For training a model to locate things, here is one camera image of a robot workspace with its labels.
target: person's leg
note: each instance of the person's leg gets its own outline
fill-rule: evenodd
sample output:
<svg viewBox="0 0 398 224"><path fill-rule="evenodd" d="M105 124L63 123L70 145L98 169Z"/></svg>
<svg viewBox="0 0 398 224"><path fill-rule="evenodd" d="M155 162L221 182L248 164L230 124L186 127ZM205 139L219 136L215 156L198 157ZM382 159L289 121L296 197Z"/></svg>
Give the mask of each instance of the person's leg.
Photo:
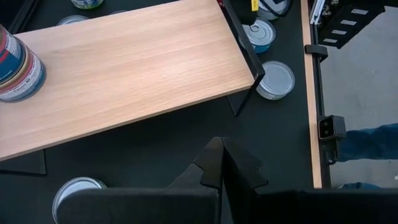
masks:
<svg viewBox="0 0 398 224"><path fill-rule="evenodd" d="M398 159L398 123L347 131L339 142L337 161L355 159Z"/></svg>

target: gray floor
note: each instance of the gray floor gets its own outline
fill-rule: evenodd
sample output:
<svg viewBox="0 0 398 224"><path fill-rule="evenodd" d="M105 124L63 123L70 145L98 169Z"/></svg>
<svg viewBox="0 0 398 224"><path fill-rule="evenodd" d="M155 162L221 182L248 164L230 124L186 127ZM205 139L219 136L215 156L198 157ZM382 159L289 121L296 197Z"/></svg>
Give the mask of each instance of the gray floor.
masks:
<svg viewBox="0 0 398 224"><path fill-rule="evenodd" d="M322 62L326 114L347 130L398 123L398 8L387 7L342 49ZM331 167L332 185L368 182L398 187L398 161L361 159Z"/></svg>

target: black table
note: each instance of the black table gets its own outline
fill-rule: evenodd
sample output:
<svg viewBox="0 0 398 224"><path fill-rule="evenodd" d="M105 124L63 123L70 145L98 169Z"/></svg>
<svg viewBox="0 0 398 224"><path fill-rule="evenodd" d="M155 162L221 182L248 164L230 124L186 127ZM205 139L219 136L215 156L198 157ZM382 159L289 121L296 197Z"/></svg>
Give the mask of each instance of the black table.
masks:
<svg viewBox="0 0 398 224"><path fill-rule="evenodd" d="M95 10L82 11L68 0L41 0L26 31L55 26L74 14L94 18L166 2L105 0ZM0 223L53 223L53 198L74 177L96 178L108 187L166 187L214 136L231 137L258 157L264 163L260 171L269 181L269 190L312 188L301 7L299 1L293 1L287 17L272 22L276 40L259 56L262 62L281 61L295 73L295 88L284 99L268 101L254 94L235 118L222 97L48 148L46 176L0 175ZM321 116L319 60L313 62L317 102L312 103ZM324 159L321 150L322 182L328 187ZM224 209L223 220L228 222L228 206Z"/></svg>

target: canned food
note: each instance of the canned food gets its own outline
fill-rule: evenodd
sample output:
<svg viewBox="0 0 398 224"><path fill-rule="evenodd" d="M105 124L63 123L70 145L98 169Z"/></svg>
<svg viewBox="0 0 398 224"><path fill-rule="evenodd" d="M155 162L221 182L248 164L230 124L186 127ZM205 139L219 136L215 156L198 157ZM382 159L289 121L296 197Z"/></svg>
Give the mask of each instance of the canned food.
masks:
<svg viewBox="0 0 398 224"><path fill-rule="evenodd" d="M81 15L68 16L68 17L61 19L61 21L57 24L57 26L71 24L74 22L80 22L80 21L85 21L85 20L88 20L88 18L85 16L81 16Z"/></svg>
<svg viewBox="0 0 398 224"><path fill-rule="evenodd" d="M66 184L64 184L60 190L55 195L54 201L52 203L52 216L54 221L57 221L57 210L60 206L62 200L64 200L67 196L78 192L80 190L86 189L105 189L106 185L99 180L95 180L89 177L77 177L72 180L69 180Z"/></svg>
<svg viewBox="0 0 398 224"><path fill-rule="evenodd" d="M98 7L104 0L71 0L79 9L94 9Z"/></svg>
<svg viewBox="0 0 398 224"><path fill-rule="evenodd" d="M127 12L126 10L119 10L116 12L112 12L110 15L114 15L114 14L118 14L118 13L122 13L122 12Z"/></svg>
<svg viewBox="0 0 398 224"><path fill-rule="evenodd" d="M253 46L254 52L259 54L268 50L274 41L276 32L274 26L261 18L257 18L253 25L242 25L244 31L248 35L250 43ZM239 38L239 43L244 48L242 39Z"/></svg>
<svg viewBox="0 0 398 224"><path fill-rule="evenodd" d="M274 2L274 0L264 0L264 2L272 9L274 10L276 13L278 14L282 14L286 7L287 7L287 1L282 1L278 4L276 4ZM262 18L262 19L266 19L266 20L274 20L274 19L278 19L278 17L276 15L274 15L272 12L270 12L265 5L263 5L263 3L261 1L259 1L259 10L257 12L257 15Z"/></svg>
<svg viewBox="0 0 398 224"><path fill-rule="evenodd" d="M24 63L22 46L2 25L0 25L0 84L7 82Z"/></svg>
<svg viewBox="0 0 398 224"><path fill-rule="evenodd" d="M279 100L293 90L295 78L289 66L270 61L262 64L266 75L257 86L257 92L268 100Z"/></svg>
<svg viewBox="0 0 398 224"><path fill-rule="evenodd" d="M8 81L0 84L0 100L17 102L33 96L45 81L45 67L40 59L25 44L17 40L25 52L21 69Z"/></svg>

